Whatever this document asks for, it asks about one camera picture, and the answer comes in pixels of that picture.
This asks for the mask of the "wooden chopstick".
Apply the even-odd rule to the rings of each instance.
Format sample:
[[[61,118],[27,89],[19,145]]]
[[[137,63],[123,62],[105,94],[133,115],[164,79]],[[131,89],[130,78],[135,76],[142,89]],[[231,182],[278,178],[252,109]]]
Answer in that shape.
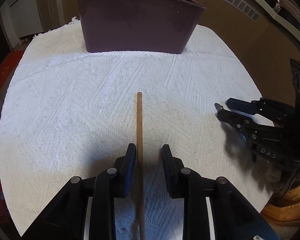
[[[139,169],[139,228],[140,239],[146,239],[145,234],[145,208],[143,193],[143,123],[142,123],[142,93],[137,93],[136,107],[136,148]]]

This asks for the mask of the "smiley handle metal spoon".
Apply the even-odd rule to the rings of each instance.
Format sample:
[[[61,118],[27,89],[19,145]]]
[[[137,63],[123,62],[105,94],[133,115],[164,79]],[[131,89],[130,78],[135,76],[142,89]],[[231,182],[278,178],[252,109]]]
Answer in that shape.
[[[215,106],[215,109],[218,111],[219,109],[224,109],[224,107],[218,103],[215,103],[214,104]],[[243,131],[240,132],[240,131],[237,131],[237,133],[239,134],[239,136],[241,137],[241,139],[246,143],[247,142],[247,139],[246,139],[246,136],[244,135]]]

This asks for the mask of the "orange cloth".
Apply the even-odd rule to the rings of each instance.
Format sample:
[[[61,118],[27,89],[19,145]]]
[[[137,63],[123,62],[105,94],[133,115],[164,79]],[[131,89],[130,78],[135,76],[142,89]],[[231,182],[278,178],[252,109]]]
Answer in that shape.
[[[272,200],[261,211],[262,217],[280,226],[300,226],[300,185],[290,189],[282,198]]]

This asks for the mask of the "white textured table cloth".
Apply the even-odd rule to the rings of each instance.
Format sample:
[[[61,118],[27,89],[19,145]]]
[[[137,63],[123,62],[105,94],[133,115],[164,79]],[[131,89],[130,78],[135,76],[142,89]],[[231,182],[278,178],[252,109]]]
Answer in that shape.
[[[147,239],[181,239],[183,202],[166,190],[160,150],[201,176],[228,178],[261,211],[271,197],[267,162],[253,163],[215,103],[257,100],[245,67],[211,29],[197,26],[179,55],[90,54],[79,21],[36,36],[19,62],[0,119],[0,179],[24,233],[73,176],[90,178],[136,141],[136,95],[143,103]]]

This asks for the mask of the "purple plastic utensil holder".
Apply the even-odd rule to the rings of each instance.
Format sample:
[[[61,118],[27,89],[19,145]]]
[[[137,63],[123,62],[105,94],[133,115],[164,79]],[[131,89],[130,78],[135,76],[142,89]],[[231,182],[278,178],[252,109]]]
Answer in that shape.
[[[205,7],[193,0],[77,0],[90,53],[181,54]]]

